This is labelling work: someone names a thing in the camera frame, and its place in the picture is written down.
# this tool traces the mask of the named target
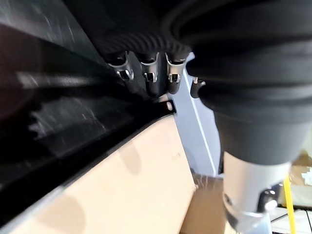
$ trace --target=metal bracket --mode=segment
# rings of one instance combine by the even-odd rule
[[[144,63],[141,62],[141,69],[142,69],[142,74],[146,81],[153,81],[153,83],[157,82],[157,77],[158,77],[158,55],[159,52],[156,54],[156,60],[151,63]]]
[[[133,80],[134,79],[134,73],[131,68],[131,65],[128,60],[128,54],[126,54],[126,61],[122,65],[112,65],[108,64],[110,67],[112,67],[117,75],[123,80],[123,81],[128,81],[128,80]]]
[[[177,64],[173,64],[168,59],[167,54],[166,54],[166,60],[167,60],[167,75],[168,75],[169,82],[172,83],[175,81],[176,83],[179,83],[181,80],[181,74],[184,68],[184,61],[177,62]]]

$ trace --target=cardboard box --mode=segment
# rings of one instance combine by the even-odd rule
[[[294,206],[312,208],[312,159],[306,151],[302,151],[299,158],[293,163],[289,178]],[[278,203],[286,206],[283,187],[280,191]]]

